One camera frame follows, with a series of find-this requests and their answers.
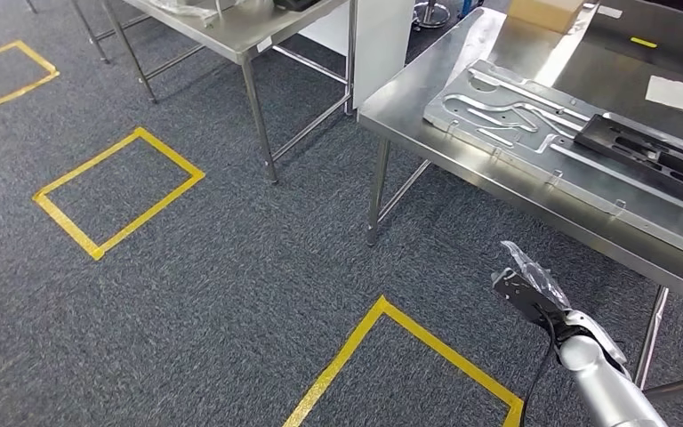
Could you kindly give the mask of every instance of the black cable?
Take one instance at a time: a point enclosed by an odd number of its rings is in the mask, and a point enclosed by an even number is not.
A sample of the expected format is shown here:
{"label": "black cable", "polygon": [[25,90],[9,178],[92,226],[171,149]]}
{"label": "black cable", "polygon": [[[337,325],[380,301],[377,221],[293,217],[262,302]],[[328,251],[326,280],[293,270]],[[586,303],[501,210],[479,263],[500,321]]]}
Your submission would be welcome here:
{"label": "black cable", "polygon": [[546,314],[545,311],[541,310],[540,307],[536,306],[536,309],[538,309],[538,311],[545,318],[546,326],[548,327],[551,339],[549,341],[549,349],[546,350],[546,354],[543,356],[541,365],[538,367],[538,371],[535,373],[535,378],[533,379],[533,382],[530,384],[530,388],[527,389],[527,393],[525,394],[525,403],[523,403],[522,405],[522,413],[519,416],[519,427],[525,427],[525,413],[527,411],[527,407],[530,406],[530,398],[533,397],[535,385],[541,379],[541,376],[546,372],[548,364],[551,360],[551,356],[553,356],[554,350],[556,348],[556,332],[554,331],[553,325],[551,324],[551,319],[549,318],[549,315]]}

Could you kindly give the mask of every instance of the white paper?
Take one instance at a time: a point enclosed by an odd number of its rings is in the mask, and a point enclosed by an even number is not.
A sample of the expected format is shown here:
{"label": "white paper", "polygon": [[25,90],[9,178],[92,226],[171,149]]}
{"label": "white paper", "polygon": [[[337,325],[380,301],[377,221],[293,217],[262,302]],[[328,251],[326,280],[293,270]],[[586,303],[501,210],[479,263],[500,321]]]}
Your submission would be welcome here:
{"label": "white paper", "polygon": [[258,52],[263,52],[266,49],[268,49],[271,45],[273,44],[273,40],[271,40],[270,36],[266,37],[263,39],[262,42],[258,43],[257,48]]}
{"label": "white paper", "polygon": [[599,13],[602,15],[610,16],[615,20],[622,18],[622,11],[608,6],[599,6]]}
{"label": "white paper", "polygon": [[683,109],[683,83],[668,78],[651,76],[648,82],[646,100]]}

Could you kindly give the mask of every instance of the cardboard box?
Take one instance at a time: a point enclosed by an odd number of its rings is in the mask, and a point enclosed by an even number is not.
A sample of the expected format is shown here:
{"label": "cardboard box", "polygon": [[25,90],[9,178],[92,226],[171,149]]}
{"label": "cardboard box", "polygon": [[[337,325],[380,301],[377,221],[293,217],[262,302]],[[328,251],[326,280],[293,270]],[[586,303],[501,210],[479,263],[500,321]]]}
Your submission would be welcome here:
{"label": "cardboard box", "polygon": [[566,34],[584,3],[584,0],[513,0],[507,15]]}

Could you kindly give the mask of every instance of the yellow tape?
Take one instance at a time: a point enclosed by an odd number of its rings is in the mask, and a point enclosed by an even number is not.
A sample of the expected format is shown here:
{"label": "yellow tape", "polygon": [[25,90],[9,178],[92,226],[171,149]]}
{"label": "yellow tape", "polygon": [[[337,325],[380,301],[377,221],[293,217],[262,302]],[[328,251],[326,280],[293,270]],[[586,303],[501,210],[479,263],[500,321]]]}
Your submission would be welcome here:
{"label": "yellow tape", "polygon": [[633,43],[642,44],[645,47],[650,47],[652,49],[654,49],[654,48],[656,48],[656,46],[658,46],[658,44],[655,44],[653,42],[648,42],[647,40],[643,40],[642,38],[637,38],[637,37],[630,38],[630,41]]}
{"label": "yellow tape", "polygon": [[[79,229],[79,227],[77,227],[75,223],[73,223],[67,217],[67,215],[65,215],[53,202],[51,202],[51,200],[48,199],[47,194],[50,191],[57,189],[59,186],[77,177],[80,173],[85,172],[91,167],[97,165],[104,159],[108,158],[109,156],[116,153],[125,146],[129,145],[132,141],[135,141],[138,138],[141,138],[148,144],[152,145],[154,148],[156,148],[158,151],[164,154],[164,156],[168,157],[178,167],[184,169],[191,176],[179,187],[177,187],[172,192],[167,194],[166,197],[155,203],[153,206],[150,207],[150,209],[145,211],[142,215],[135,218],[127,226],[121,229],[117,234],[112,236],[102,245],[98,246],[95,244],[95,242],[90,240],[90,238],[87,237],[87,235],[85,235],[85,233],[81,229]],[[187,161],[187,159],[180,156],[179,153],[171,149],[166,144],[162,143],[158,138],[153,136],[145,129],[138,127],[134,130],[132,134],[125,137],[116,144],[112,145],[108,149],[105,149],[98,156],[93,157],[90,160],[82,163],[74,170],[64,174],[56,181],[51,182],[50,184],[40,189],[33,196],[33,200],[35,200],[36,203],[38,203],[38,205],[40,205],[49,214],[49,216],[51,216],[53,220],[56,221],[67,232],[67,234],[69,234],[95,261],[98,261],[110,248],[114,247],[124,238],[129,236],[133,231],[138,229],[142,224],[147,222],[155,214],[161,212],[161,210],[167,207],[170,203],[172,203],[175,198],[181,196],[182,193],[184,193],[190,187],[195,185],[196,182],[203,179],[204,176],[205,173],[203,173],[203,171],[197,169],[197,167],[192,165],[189,161]]]}
{"label": "yellow tape", "polygon": [[4,51],[7,51],[7,50],[9,50],[9,49],[12,49],[12,48],[16,48],[16,49],[21,50],[21,51],[22,51],[24,54],[26,54],[31,60],[37,62],[38,65],[40,65],[41,67],[45,68],[45,70],[48,72],[48,75],[45,76],[45,77],[43,77],[43,78],[41,78],[40,80],[38,80],[38,81],[36,81],[36,82],[34,82],[34,83],[31,83],[31,84],[29,84],[29,85],[26,85],[26,86],[24,86],[24,87],[22,87],[22,88],[20,88],[20,89],[18,89],[18,90],[16,90],[16,91],[12,92],[12,93],[9,93],[9,94],[7,94],[7,95],[5,95],[5,96],[2,96],[2,97],[0,98],[0,105],[3,104],[3,103],[5,103],[5,102],[7,102],[7,101],[13,100],[14,98],[17,98],[17,97],[19,97],[19,96],[22,96],[22,95],[24,95],[25,93],[27,93],[27,92],[29,92],[29,91],[32,91],[33,89],[35,89],[35,88],[38,87],[39,85],[42,85],[42,84],[44,84],[44,83],[47,83],[47,82],[51,81],[52,79],[54,79],[56,76],[59,75],[59,71],[56,70],[56,67],[54,67],[54,66],[51,64],[51,62],[45,60],[42,56],[40,56],[39,54],[37,54],[37,52],[35,52],[35,51],[33,51],[32,49],[30,49],[29,46],[27,46],[26,44],[24,44],[21,40],[17,40],[17,41],[14,41],[14,42],[11,42],[11,43],[9,43],[9,44],[5,44],[5,45],[1,46],[1,47],[0,47],[0,53],[1,53],[1,52],[4,52]]}
{"label": "yellow tape", "polygon": [[294,409],[292,414],[289,415],[289,418],[287,418],[287,420],[284,422],[283,427],[299,427],[300,424],[302,424],[302,421],[304,421],[305,417],[308,416],[317,401],[331,384],[331,381],[333,381],[334,377],[339,374],[339,371],[342,370],[344,364],[347,363],[352,353],[357,349],[357,347],[363,341],[363,338],[365,338],[366,334],[373,327],[375,321],[378,320],[381,314],[384,313],[399,323],[410,334],[413,334],[415,337],[420,339],[420,341],[443,356],[446,360],[457,366],[468,377],[475,380],[478,384],[485,387],[493,395],[506,403],[509,406],[509,412],[504,419],[502,427],[519,426],[519,417],[522,413],[523,405],[522,399],[514,395],[514,393],[511,391],[507,390],[495,379],[481,371],[467,359],[460,356],[459,353],[449,348],[449,346],[444,344],[425,328],[415,323],[415,321],[409,318],[404,312],[391,305],[383,296],[381,296],[378,301],[375,302],[370,311],[367,312],[365,317],[360,321],[355,330],[352,331],[350,338],[348,338],[347,342],[345,342],[341,347],[341,350],[339,350],[339,353],[336,355],[336,357],[333,358],[328,367],[324,369],[313,385],[310,386],[308,392],[305,393],[305,396],[302,397],[300,403],[297,404],[297,407]]}

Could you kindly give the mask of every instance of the gray carpet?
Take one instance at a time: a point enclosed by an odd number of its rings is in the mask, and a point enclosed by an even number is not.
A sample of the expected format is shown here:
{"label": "gray carpet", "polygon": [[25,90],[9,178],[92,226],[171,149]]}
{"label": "gray carpet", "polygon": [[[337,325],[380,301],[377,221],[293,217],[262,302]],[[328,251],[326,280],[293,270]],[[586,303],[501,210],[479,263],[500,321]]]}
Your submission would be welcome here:
{"label": "gray carpet", "polygon": [[[0,46],[21,39],[60,72],[0,106],[0,426],[281,425],[381,294],[521,397],[546,342],[490,290],[510,265],[505,238],[636,357],[655,297],[639,275],[437,168],[368,248],[374,135],[336,113],[270,186],[238,67],[200,52],[153,81],[152,105],[116,40],[103,65],[67,2],[36,6],[0,1]],[[107,27],[95,2],[83,7]],[[191,46],[155,22],[129,35],[146,67]],[[287,44],[343,66],[301,37]],[[0,60],[0,93],[33,77],[19,55]],[[272,52],[254,66],[276,144],[342,93]],[[206,176],[96,262],[31,197],[137,126]],[[392,152],[388,194],[417,163]],[[100,243],[184,179],[136,141],[51,197]],[[649,383],[681,377],[675,296]],[[537,393],[528,425],[590,424],[558,367]],[[683,399],[658,409],[683,426]],[[382,318],[306,425],[498,425],[505,410]]]}

